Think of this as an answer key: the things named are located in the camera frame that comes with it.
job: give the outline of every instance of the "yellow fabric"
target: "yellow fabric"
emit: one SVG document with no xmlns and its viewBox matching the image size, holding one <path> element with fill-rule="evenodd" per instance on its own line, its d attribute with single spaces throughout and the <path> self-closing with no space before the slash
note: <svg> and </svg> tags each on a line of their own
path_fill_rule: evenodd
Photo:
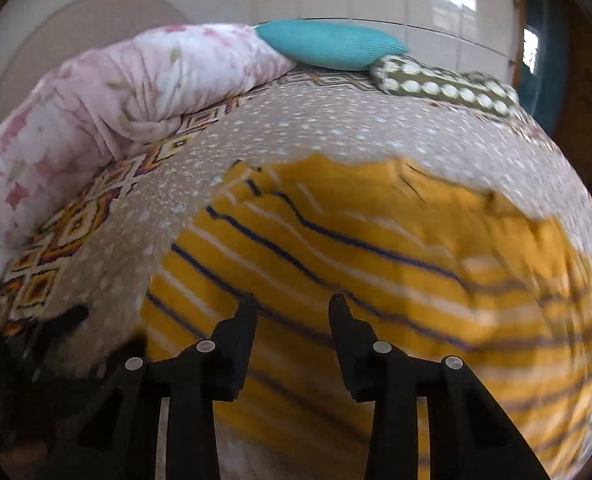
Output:
<svg viewBox="0 0 592 480">
<path fill-rule="evenodd" d="M 561 474 L 592 407 L 592 277 L 555 218 L 442 180 L 408 160 L 322 156 L 236 164 L 178 237 L 142 309 L 155 360 L 261 304 L 239 399 L 218 416 L 328 478 L 362 478 L 373 406 L 346 392 L 329 297 L 345 294 L 380 338 L 424 359 L 457 354 Z M 419 477 L 428 478 L 419 401 Z"/>
</svg>

